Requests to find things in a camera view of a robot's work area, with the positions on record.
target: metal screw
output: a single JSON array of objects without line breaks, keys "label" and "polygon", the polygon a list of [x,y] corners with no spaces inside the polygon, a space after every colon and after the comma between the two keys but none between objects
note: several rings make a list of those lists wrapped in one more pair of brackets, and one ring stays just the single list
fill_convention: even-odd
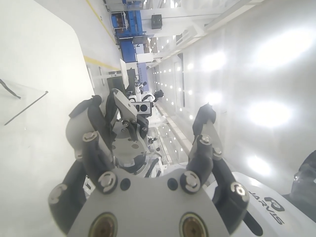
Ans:
[{"label": "metal screw", "polygon": [[57,185],[49,194],[48,202],[50,204],[56,204],[59,202],[59,197],[61,196],[62,192],[67,189],[67,185],[59,184]]},{"label": "metal screw", "polygon": [[249,201],[249,194],[248,194],[247,190],[240,183],[233,182],[230,185],[230,190],[233,193],[236,192],[238,195],[240,195],[244,202],[248,202]]},{"label": "metal screw", "polygon": [[210,137],[208,135],[202,135],[202,141],[204,143],[209,143],[210,142]]},{"label": "metal screw", "polygon": [[116,181],[116,176],[111,171],[103,173],[98,179],[98,182],[103,187],[104,193],[110,191],[114,187],[115,181]]},{"label": "metal screw", "polygon": [[184,173],[184,175],[186,176],[186,179],[185,179],[186,186],[185,186],[185,188],[191,193],[196,193],[201,187],[200,179],[192,171],[186,171]]},{"label": "metal screw", "polygon": [[214,147],[214,152],[215,152],[217,155],[221,155],[221,151],[219,150],[218,147]]},{"label": "metal screw", "polygon": [[196,178],[193,177],[191,174],[186,177],[185,181],[186,181],[187,185],[189,185],[193,188],[198,185],[198,183],[196,182]]},{"label": "metal screw", "polygon": [[88,132],[88,133],[85,133],[83,135],[82,140],[85,142],[90,142],[90,141],[94,140],[97,136],[98,136],[98,132],[96,132],[96,131]]}]

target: cable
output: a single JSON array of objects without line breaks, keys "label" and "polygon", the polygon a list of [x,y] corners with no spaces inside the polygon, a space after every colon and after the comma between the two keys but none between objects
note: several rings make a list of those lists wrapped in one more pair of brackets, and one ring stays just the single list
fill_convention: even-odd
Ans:
[{"label": "cable", "polygon": [[151,174],[152,170],[154,169],[155,165],[158,163],[159,158],[156,158],[150,165],[145,177],[149,177],[149,175]]},{"label": "cable", "polygon": [[17,97],[18,99],[21,99],[20,96],[18,96],[17,94],[15,94],[11,89],[8,88],[8,86],[4,83],[3,80],[0,79],[0,84],[7,90],[9,91],[13,96]]}]

